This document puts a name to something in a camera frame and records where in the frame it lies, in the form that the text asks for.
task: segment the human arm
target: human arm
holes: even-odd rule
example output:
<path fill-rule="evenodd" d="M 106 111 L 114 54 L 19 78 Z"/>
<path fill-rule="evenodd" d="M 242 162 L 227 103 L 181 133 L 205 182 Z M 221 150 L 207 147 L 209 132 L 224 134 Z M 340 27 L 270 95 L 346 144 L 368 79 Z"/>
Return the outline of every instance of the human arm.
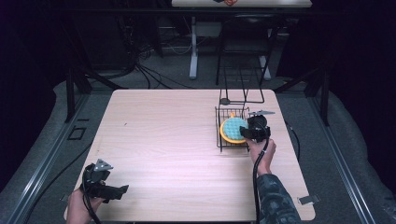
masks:
<path fill-rule="evenodd" d="M 97 211 L 99 205 L 105 199 L 101 198 L 90 198 L 91 206 L 94 212 Z M 85 207 L 83 201 L 83 193 L 80 189 L 75 189 L 69 197 L 67 203 L 67 224 L 86 224 L 91 221 L 90 213 Z"/>
<path fill-rule="evenodd" d="M 256 143 L 246 139 L 250 157 L 255 162 L 265 146 L 265 141 Z M 301 223 L 294 203 L 276 175 L 272 175 L 271 162 L 276 152 L 276 144 L 269 139 L 268 147 L 258 166 L 257 188 L 260 195 L 260 223 Z"/>

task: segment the blue sponge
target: blue sponge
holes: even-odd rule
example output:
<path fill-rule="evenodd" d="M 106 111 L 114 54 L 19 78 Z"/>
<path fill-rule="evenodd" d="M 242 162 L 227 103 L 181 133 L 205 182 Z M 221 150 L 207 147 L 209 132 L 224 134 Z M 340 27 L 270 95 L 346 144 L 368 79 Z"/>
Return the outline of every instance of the blue sponge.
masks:
<path fill-rule="evenodd" d="M 243 140 L 244 137 L 239 131 L 239 127 L 248 127 L 247 122 L 240 118 L 229 118 L 224 121 L 223 132 L 224 134 L 232 140 Z"/>

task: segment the wooden table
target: wooden table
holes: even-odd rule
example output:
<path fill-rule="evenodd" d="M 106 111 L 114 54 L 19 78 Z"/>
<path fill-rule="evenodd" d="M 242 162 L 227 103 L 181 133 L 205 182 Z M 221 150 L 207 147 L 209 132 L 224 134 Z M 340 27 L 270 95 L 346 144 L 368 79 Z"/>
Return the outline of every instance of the wooden table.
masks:
<path fill-rule="evenodd" d="M 221 8 L 236 8 L 236 7 L 253 7 L 253 8 L 308 8 L 312 6 L 310 0 L 238 0 L 231 7 L 224 2 L 215 2 L 213 0 L 172 0 L 173 7 L 221 7 Z M 191 18 L 191 63 L 190 63 L 190 79 L 197 78 L 198 67 L 198 50 L 196 45 L 196 21 L 195 17 Z M 260 57 L 260 64 L 265 65 L 265 57 Z M 264 72 L 266 80 L 271 79 L 269 69 Z"/>
<path fill-rule="evenodd" d="M 310 0 L 238 0 L 232 7 L 311 7 Z M 228 7 L 213 0 L 172 0 L 174 7 Z"/>
<path fill-rule="evenodd" d="M 315 216 L 276 96 L 247 105 L 267 115 L 277 149 L 272 164 L 303 220 Z M 241 91 L 229 91 L 237 100 Z M 259 97 L 250 90 L 249 99 Z M 114 91 L 84 167 L 102 159 L 112 166 L 106 184 L 129 185 L 120 201 L 99 208 L 112 221 L 253 221 L 253 163 L 245 148 L 217 146 L 219 90 Z"/>

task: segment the sponge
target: sponge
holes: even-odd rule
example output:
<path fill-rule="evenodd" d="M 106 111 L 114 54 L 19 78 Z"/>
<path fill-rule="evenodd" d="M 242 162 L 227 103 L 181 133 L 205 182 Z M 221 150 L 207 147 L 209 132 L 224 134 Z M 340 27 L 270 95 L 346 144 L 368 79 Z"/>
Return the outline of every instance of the sponge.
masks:
<path fill-rule="evenodd" d="M 244 137 L 239 131 L 239 127 L 248 127 L 247 122 L 244 119 L 235 118 L 234 114 L 231 114 L 229 119 L 224 120 L 220 125 L 220 135 L 224 140 L 234 144 L 245 143 Z"/>

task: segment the patterned sleeve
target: patterned sleeve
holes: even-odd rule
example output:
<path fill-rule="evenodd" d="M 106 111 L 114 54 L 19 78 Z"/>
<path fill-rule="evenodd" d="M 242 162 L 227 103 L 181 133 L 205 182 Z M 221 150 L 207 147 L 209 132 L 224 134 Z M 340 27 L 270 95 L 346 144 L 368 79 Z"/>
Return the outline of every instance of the patterned sleeve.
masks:
<path fill-rule="evenodd" d="M 301 223 L 294 203 L 276 175 L 257 178 L 260 195 L 260 224 Z"/>

